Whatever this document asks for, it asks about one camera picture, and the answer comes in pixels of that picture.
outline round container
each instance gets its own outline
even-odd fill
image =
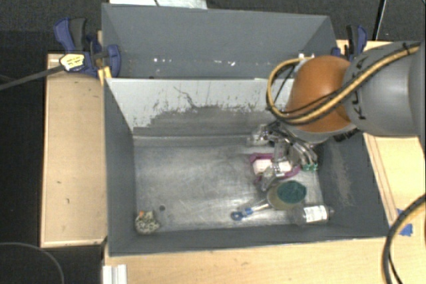
[[[272,187],[267,194],[269,204],[276,210],[290,210],[306,197],[307,189],[301,183],[290,180]]]

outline clamp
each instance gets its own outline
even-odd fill
[[[66,55],[59,62],[67,72],[80,72],[98,77],[98,70],[109,67],[112,77],[117,77],[121,55],[117,45],[103,50],[95,35],[85,34],[85,18],[62,18],[53,27],[56,40],[62,44]]]

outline plastic bottle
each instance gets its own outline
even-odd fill
[[[333,214],[333,208],[327,205],[297,205],[288,212],[288,219],[299,226],[321,225],[327,223]]]

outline blue clamp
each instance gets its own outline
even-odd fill
[[[78,63],[68,65],[67,72],[80,72],[92,77],[98,77],[97,60],[102,66],[109,66],[112,77],[117,77],[121,68],[121,55],[117,45],[109,45],[104,51],[95,35],[85,35],[86,19],[62,18],[53,27],[56,40],[62,44],[66,54],[77,54],[81,58]]]
[[[349,46],[347,47],[345,55],[348,61],[351,62],[364,51],[368,40],[367,31],[361,25],[348,25],[346,31]]]

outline wooden board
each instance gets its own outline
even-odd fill
[[[49,55],[48,67],[59,57]],[[41,247],[100,244],[107,235],[101,101],[95,78],[60,72],[47,79]]]

